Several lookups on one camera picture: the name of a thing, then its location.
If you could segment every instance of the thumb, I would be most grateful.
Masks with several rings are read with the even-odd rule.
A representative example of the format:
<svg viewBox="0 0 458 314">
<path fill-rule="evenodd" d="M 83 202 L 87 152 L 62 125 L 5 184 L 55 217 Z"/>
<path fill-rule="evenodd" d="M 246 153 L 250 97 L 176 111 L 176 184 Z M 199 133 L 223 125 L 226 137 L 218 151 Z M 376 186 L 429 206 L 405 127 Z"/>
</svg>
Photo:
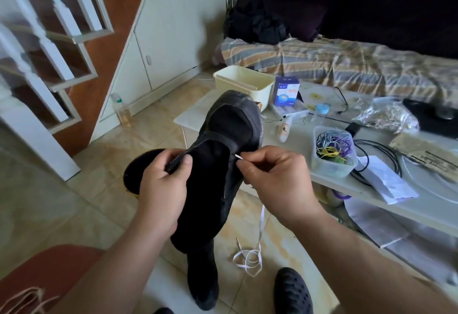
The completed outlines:
<svg viewBox="0 0 458 314">
<path fill-rule="evenodd" d="M 178 169 L 171 175 L 172 178 L 178 178 L 180 180 L 186 181 L 191 175 L 192 170 L 192 156 L 185 155 L 181 160 L 180 166 Z"/>
<path fill-rule="evenodd" d="M 256 187 L 258 183 L 261 183 L 262 179 L 266 175 L 266 172 L 263 172 L 249 161 L 238 160 L 236 165 L 242 172 L 245 180 L 247 180 L 254 187 Z"/>
</svg>

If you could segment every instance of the small white bottle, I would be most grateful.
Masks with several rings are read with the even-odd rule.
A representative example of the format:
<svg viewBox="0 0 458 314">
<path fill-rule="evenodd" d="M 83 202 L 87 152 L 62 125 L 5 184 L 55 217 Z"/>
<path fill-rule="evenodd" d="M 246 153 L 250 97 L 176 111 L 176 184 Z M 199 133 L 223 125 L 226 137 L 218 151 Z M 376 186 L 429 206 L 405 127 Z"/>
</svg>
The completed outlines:
<svg viewBox="0 0 458 314">
<path fill-rule="evenodd" d="M 293 117 L 288 116 L 287 118 L 283 119 L 282 123 L 278 126 L 278 141 L 280 143 L 286 142 L 289 136 L 289 131 L 291 129 L 291 125 L 293 124 Z"/>
<path fill-rule="evenodd" d="M 315 125 L 323 125 L 324 119 L 329 113 L 329 105 L 328 104 L 317 104 L 315 107 L 315 113 L 312 116 L 312 123 Z"/>
<path fill-rule="evenodd" d="M 121 124 L 126 127 L 132 127 L 134 120 L 132 118 L 132 114 L 130 113 L 129 106 L 122 101 L 122 98 L 118 93 L 111 94 L 111 99 L 113 101 L 113 109 L 118 115 Z"/>
</svg>

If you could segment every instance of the fingernail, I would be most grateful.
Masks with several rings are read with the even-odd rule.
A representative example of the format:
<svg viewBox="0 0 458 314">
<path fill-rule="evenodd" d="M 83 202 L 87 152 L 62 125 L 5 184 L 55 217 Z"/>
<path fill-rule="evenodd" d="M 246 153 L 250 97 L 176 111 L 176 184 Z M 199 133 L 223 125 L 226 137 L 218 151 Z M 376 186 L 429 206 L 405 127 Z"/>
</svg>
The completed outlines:
<svg viewBox="0 0 458 314">
<path fill-rule="evenodd" d="M 185 155 L 185 156 L 183 157 L 183 163 L 184 163 L 185 165 L 190 165 L 190 164 L 192 164 L 192 156 L 189 155 L 189 154 Z"/>
</svg>

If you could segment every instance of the shoelace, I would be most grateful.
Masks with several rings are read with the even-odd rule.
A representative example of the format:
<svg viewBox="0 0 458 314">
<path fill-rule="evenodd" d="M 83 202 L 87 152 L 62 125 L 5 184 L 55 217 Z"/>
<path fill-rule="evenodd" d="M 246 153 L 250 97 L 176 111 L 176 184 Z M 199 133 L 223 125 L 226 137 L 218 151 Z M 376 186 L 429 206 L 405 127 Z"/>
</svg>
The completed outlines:
<svg viewBox="0 0 458 314">
<path fill-rule="evenodd" d="M 261 254 L 260 254 L 260 240 L 261 240 L 262 234 L 264 232 L 264 215 L 265 215 L 265 211 L 266 211 L 266 207 L 262 206 L 262 210 L 260 212 L 260 222 L 259 222 L 258 249 L 253 249 L 253 250 L 246 249 L 246 250 L 243 250 L 241 245 L 240 245 L 239 240 L 236 238 L 236 241 L 237 241 L 237 244 L 239 245 L 239 250 L 240 251 L 235 254 L 235 256 L 232 259 L 232 261 L 237 265 L 237 267 L 245 269 L 245 272 L 248 273 L 251 277 L 256 277 L 260 273 L 260 271 L 262 271 L 262 257 L 261 257 Z M 254 254 L 256 256 L 256 259 L 254 261 L 250 261 L 249 260 L 249 256 L 251 254 Z M 245 259 L 245 263 L 244 264 L 239 264 L 239 263 L 236 262 L 237 257 L 239 257 L 240 255 L 242 255 L 243 258 Z M 251 274 L 248 271 L 250 269 L 254 269 L 254 268 L 257 268 L 257 267 L 259 267 L 259 269 L 254 274 Z"/>
<path fill-rule="evenodd" d="M 44 314 L 44 308 L 43 306 L 47 304 L 50 301 L 55 300 L 59 296 L 52 297 L 46 301 L 43 301 L 43 296 L 44 296 L 44 290 L 40 288 L 28 288 L 20 293 L 15 294 L 13 297 L 11 297 L 9 300 L 5 302 L 3 306 L 0 307 L 0 314 L 17 314 L 20 311 L 22 311 L 25 307 L 28 305 L 32 304 L 33 302 L 38 302 L 37 306 L 32 309 L 30 314 Z M 18 302 L 7 312 L 4 312 L 5 307 L 15 299 L 18 300 Z"/>
</svg>

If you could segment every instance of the striped blanket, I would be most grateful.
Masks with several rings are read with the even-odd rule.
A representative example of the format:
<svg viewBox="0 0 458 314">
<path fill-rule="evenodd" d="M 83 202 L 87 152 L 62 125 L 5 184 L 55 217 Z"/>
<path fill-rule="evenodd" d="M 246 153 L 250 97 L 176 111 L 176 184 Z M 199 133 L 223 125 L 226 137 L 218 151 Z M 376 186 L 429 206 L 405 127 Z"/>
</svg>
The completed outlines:
<svg viewBox="0 0 458 314">
<path fill-rule="evenodd" d="M 458 108 L 458 60 L 326 38 L 312 43 L 289 39 L 274 46 L 227 38 L 221 51 L 228 66 L 254 67 L 263 73 L 296 76 L 373 96 Z"/>
</svg>

